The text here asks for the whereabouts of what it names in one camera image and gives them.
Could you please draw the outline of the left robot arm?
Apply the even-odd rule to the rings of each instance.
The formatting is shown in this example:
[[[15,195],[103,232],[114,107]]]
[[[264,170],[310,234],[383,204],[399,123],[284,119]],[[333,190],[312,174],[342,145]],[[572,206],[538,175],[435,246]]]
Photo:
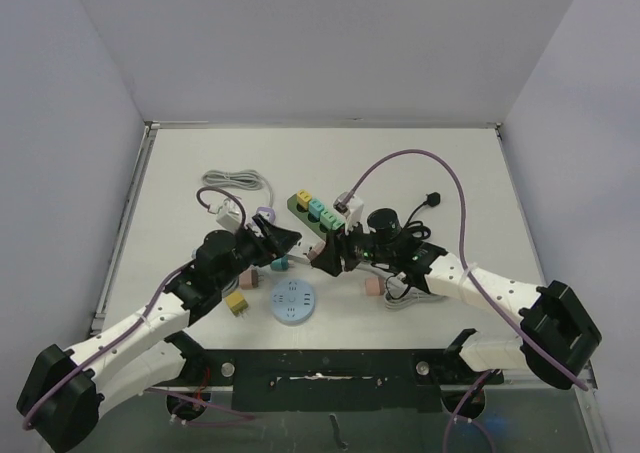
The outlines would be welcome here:
[[[187,263],[169,273],[145,306],[93,338],[35,358],[16,408],[55,452],[68,452],[95,428],[101,415],[146,388],[200,378],[204,360],[169,337],[213,310],[222,292],[251,267],[285,256],[302,236],[256,215],[235,232],[208,233]]]

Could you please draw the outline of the yellow USB charger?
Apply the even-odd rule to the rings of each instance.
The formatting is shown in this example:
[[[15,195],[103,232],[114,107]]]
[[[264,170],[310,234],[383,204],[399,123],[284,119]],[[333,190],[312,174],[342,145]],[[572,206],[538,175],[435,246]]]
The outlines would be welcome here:
[[[309,204],[312,199],[313,196],[305,189],[299,190],[296,194],[297,205],[302,211],[307,211],[309,209]]]

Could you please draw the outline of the teal charger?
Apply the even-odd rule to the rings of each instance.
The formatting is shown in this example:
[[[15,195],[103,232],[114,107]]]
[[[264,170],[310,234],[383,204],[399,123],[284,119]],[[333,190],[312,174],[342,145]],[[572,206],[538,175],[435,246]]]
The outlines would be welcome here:
[[[315,220],[320,219],[321,213],[326,209],[325,205],[317,198],[313,198],[309,204],[309,215]]]
[[[288,271],[291,267],[292,264],[288,256],[276,258],[270,263],[270,268],[276,272],[285,272]]]

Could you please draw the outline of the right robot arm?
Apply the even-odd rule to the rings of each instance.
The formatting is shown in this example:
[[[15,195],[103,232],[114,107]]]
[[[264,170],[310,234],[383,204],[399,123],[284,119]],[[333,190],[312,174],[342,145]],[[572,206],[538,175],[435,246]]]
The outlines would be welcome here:
[[[488,370],[523,370],[558,389],[586,386],[579,375],[602,335],[572,288],[491,273],[431,243],[430,235],[421,221],[401,224],[394,210],[382,208],[365,226],[329,231],[311,264],[333,277],[367,264],[396,277],[407,290],[496,314],[515,338],[489,339],[476,330],[462,334],[460,345],[445,357],[446,372],[456,381]]]

